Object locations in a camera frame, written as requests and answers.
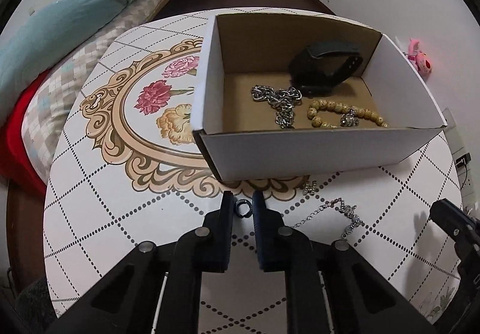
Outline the teal blue blanket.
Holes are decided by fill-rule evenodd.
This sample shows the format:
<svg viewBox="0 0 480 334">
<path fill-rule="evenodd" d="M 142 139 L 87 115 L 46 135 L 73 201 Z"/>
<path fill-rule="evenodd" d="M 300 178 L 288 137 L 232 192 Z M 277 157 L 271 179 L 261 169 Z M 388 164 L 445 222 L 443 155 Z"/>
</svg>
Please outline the teal blue blanket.
<svg viewBox="0 0 480 334">
<path fill-rule="evenodd" d="M 40 9 L 1 48 L 1 122 L 43 71 L 135 0 L 58 0 Z"/>
</svg>

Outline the checkered beige mattress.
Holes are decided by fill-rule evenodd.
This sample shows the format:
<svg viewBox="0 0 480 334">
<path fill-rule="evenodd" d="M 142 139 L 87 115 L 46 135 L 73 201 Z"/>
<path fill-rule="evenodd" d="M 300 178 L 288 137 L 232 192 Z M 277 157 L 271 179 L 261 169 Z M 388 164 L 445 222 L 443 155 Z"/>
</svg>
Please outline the checkered beige mattress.
<svg viewBox="0 0 480 334">
<path fill-rule="evenodd" d="M 46 183 L 55 150 L 77 96 L 98 61 L 122 33 L 155 17 L 168 0 L 135 0 L 47 74 L 27 106 L 21 138 L 33 175 Z"/>
</svg>

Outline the small silver earring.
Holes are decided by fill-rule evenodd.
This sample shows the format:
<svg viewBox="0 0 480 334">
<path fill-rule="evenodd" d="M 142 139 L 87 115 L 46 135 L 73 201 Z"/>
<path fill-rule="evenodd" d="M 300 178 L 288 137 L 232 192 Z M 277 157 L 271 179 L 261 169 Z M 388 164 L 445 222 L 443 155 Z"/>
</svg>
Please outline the small silver earring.
<svg viewBox="0 0 480 334">
<path fill-rule="evenodd" d="M 319 188 L 316 180 L 307 181 L 302 187 L 302 192 L 304 196 L 313 196 L 318 191 L 319 191 Z"/>
</svg>

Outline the pink panther plush toy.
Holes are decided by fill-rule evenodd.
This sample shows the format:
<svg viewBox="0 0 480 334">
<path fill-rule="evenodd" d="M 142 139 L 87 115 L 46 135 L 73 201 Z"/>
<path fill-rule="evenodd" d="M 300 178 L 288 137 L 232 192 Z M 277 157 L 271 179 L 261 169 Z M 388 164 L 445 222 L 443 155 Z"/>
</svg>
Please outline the pink panther plush toy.
<svg viewBox="0 0 480 334">
<path fill-rule="evenodd" d="M 433 65 L 427 54 L 420 50 L 420 41 L 410 39 L 406 53 L 407 59 L 414 65 L 421 76 L 429 76 L 433 70 Z"/>
</svg>

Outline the black smart watch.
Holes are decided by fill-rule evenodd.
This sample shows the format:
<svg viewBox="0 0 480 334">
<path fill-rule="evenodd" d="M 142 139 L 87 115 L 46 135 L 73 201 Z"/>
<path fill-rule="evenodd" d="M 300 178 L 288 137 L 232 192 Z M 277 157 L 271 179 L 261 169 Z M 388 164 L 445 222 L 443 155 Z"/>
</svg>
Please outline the black smart watch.
<svg viewBox="0 0 480 334">
<path fill-rule="evenodd" d="M 349 42 L 316 41 L 289 63 L 291 85 L 304 97 L 321 97 L 352 77 L 362 65 L 360 49 Z"/>
</svg>

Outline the white patterned tablecloth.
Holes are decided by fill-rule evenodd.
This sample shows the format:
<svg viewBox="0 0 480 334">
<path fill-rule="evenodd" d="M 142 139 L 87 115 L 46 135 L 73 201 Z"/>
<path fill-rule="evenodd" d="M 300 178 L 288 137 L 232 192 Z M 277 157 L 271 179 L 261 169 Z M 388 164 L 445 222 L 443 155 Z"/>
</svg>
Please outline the white patterned tablecloth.
<svg viewBox="0 0 480 334">
<path fill-rule="evenodd" d="M 349 242 L 428 321 L 460 282 L 452 241 L 428 218 L 431 204 L 461 200 L 454 161 L 439 134 L 401 163 L 363 171 L 220 184 L 189 132 L 192 89 L 208 12 L 129 29 L 98 61 L 55 151 L 43 224 L 46 282 L 61 316 L 142 241 L 163 245 L 202 224 L 224 191 L 256 190 L 289 226 L 329 243 L 356 207 Z M 316 180 L 319 191 L 304 196 Z"/>
</svg>

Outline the white power strip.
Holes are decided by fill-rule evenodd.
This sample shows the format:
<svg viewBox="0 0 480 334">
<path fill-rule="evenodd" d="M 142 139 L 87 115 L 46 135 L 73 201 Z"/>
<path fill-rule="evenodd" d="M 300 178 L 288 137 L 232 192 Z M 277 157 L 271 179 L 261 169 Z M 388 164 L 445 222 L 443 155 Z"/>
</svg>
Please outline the white power strip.
<svg viewBox="0 0 480 334">
<path fill-rule="evenodd" d="M 442 113 L 447 122 L 447 126 L 443 131 L 459 179 L 462 206 L 467 215 L 472 215 L 475 210 L 479 209 L 479 201 L 475 193 L 471 173 L 472 157 L 465 146 L 450 109 L 445 108 Z"/>
</svg>

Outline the red bed sheet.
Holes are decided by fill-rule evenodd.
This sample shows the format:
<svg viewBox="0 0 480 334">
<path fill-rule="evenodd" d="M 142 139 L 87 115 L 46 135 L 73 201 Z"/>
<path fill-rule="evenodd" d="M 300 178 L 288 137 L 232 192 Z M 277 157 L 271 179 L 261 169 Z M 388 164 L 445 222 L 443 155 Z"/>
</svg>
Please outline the red bed sheet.
<svg viewBox="0 0 480 334">
<path fill-rule="evenodd" d="M 47 186 L 32 167 L 22 140 L 21 127 L 30 101 L 49 73 L 49 69 L 45 70 L 26 87 L 6 123 L 1 126 L 1 176 L 39 198 L 46 196 Z"/>
</svg>

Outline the white cardboard box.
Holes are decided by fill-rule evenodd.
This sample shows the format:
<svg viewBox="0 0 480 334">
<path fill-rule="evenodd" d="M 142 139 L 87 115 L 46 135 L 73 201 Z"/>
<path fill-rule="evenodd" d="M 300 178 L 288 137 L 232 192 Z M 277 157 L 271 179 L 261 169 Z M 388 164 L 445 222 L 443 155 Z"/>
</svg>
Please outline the white cardboard box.
<svg viewBox="0 0 480 334">
<path fill-rule="evenodd" d="M 193 138 L 222 182 L 350 171 L 396 164 L 433 139 L 446 121 L 415 68 L 387 35 L 330 15 L 234 13 L 208 21 L 199 58 L 190 123 Z M 329 46 L 323 68 L 346 61 L 344 46 L 362 57 L 353 75 L 337 85 L 333 101 L 368 108 L 384 126 L 362 121 L 343 128 L 331 112 L 329 128 L 314 128 L 310 101 L 295 107 L 291 128 L 280 128 L 255 85 L 290 84 L 288 66 L 314 43 Z"/>
</svg>

